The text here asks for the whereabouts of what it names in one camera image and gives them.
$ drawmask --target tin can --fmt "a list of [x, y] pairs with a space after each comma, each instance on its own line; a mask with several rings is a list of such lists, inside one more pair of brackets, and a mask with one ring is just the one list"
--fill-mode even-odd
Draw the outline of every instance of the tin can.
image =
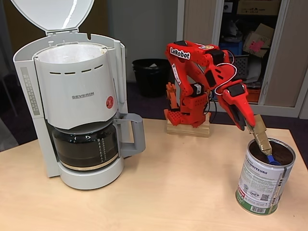
[[276, 211], [295, 161], [295, 152], [290, 146], [271, 138], [269, 142], [273, 157], [281, 166], [268, 164], [256, 141], [250, 141], [235, 193], [240, 206], [257, 215]]

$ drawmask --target pink sticky note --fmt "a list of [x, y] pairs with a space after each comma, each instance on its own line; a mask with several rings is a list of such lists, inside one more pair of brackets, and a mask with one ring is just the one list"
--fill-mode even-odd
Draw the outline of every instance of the pink sticky note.
[[263, 45], [264, 45], [263, 41], [258, 41], [258, 42], [252, 41], [252, 43], [249, 46], [249, 49], [254, 52], [259, 52]]

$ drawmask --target blue object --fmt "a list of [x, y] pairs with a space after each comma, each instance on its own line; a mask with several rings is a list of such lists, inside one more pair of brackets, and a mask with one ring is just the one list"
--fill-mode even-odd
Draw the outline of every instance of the blue object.
[[280, 166], [280, 165], [281, 165], [278, 161], [276, 161], [276, 160], [274, 159], [274, 157], [273, 157], [272, 155], [268, 155], [267, 157], [268, 157], [268, 160], [269, 160], [269, 164], [270, 164], [270, 165], [277, 165], [277, 166]]
[[243, 42], [221, 42], [219, 48], [221, 50], [230, 50], [234, 55], [242, 55]]

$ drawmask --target red label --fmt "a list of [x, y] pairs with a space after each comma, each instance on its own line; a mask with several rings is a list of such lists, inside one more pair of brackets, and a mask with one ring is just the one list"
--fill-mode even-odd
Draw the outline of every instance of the red label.
[[259, 52], [263, 45], [264, 45], [263, 41], [258, 41], [258, 42], [253, 41], [250, 44], [249, 49], [251, 49], [254, 52]]
[[242, 191], [242, 189], [240, 188], [240, 186], [238, 186], [239, 189], [239, 193], [242, 196], [242, 198], [245, 198], [245, 193]]
[[107, 101], [106, 101], [106, 106], [108, 109], [112, 108], [112, 106], [114, 105], [114, 99], [112, 96], [109, 96]]

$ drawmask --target coffee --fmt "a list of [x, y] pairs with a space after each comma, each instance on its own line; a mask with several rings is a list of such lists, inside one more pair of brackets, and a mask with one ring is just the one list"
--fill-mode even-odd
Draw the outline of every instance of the coffee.
[[[272, 155], [274, 159], [280, 162], [281, 165], [288, 165], [293, 161], [292, 153], [285, 146], [273, 141], [270, 141], [270, 145], [272, 147]], [[258, 144], [255, 141], [252, 142], [249, 146], [249, 151], [256, 159], [266, 164], [269, 163], [266, 155], [260, 150]]]

